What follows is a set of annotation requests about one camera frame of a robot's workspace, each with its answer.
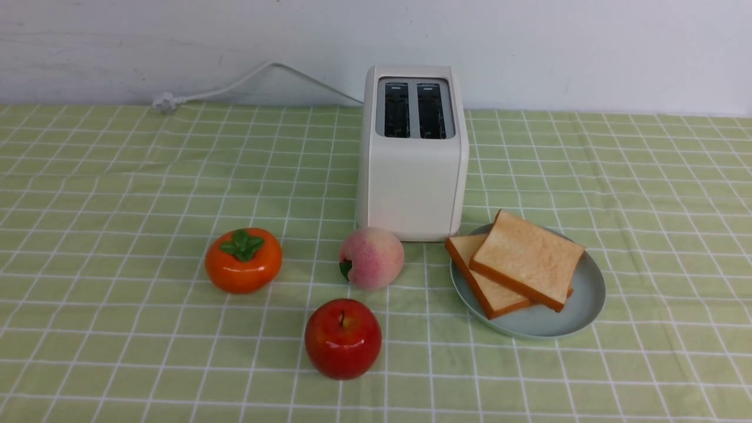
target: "apple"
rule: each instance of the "apple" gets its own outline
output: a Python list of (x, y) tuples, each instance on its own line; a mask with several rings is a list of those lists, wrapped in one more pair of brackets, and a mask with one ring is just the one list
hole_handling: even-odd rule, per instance
[(381, 353), (381, 326), (360, 301), (331, 300), (308, 319), (305, 351), (324, 376), (355, 379), (367, 372)]
[(393, 233), (360, 227), (342, 242), (339, 269), (358, 288), (373, 291), (391, 284), (405, 264), (405, 249)]

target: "white wall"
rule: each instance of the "white wall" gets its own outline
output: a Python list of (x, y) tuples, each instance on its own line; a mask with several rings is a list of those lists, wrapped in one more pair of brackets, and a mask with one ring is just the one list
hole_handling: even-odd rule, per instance
[[(358, 98), (411, 62), (454, 66), (469, 108), (752, 114), (752, 0), (0, 2), (0, 102), (148, 104), (269, 59)], [(232, 99), (341, 101), (280, 69)]]

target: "plate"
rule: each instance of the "plate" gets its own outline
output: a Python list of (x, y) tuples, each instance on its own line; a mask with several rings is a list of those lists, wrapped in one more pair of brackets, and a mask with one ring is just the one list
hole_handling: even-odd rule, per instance
[[(493, 224), (486, 224), (469, 235), (488, 233)], [(570, 238), (555, 230), (544, 227), (547, 231), (571, 241)], [(489, 320), (483, 313), (481, 305), (476, 300), (472, 289), (459, 268), (450, 261), (452, 282), (465, 303), (476, 318), (492, 329), (514, 338), (521, 339), (556, 339), (569, 336), (590, 326), (603, 310), (606, 301), (606, 286), (601, 269), (593, 258), (585, 251), (578, 262), (572, 279), (574, 291), (567, 299), (564, 309), (555, 312), (546, 306), (536, 304), (527, 309), (517, 310), (507, 315)]]

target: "toaster slot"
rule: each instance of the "toaster slot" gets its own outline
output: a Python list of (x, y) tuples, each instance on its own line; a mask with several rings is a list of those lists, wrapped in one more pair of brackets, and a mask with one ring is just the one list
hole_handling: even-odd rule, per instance
[(417, 101), (421, 138), (446, 139), (454, 136), (449, 86), (445, 81), (419, 82)]
[(405, 82), (384, 84), (384, 136), (410, 138), (409, 86)]

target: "toast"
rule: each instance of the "toast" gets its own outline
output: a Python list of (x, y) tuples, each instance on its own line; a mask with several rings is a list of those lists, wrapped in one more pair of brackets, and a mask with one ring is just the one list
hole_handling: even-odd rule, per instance
[(555, 312), (564, 309), (585, 247), (505, 210), (470, 257), (468, 268)]
[(470, 257), (478, 250), (487, 234), (452, 236), (444, 242), (449, 256), (468, 283), (480, 303), (486, 318), (492, 320), (508, 313), (535, 305), (528, 297), (518, 294), (469, 268)]

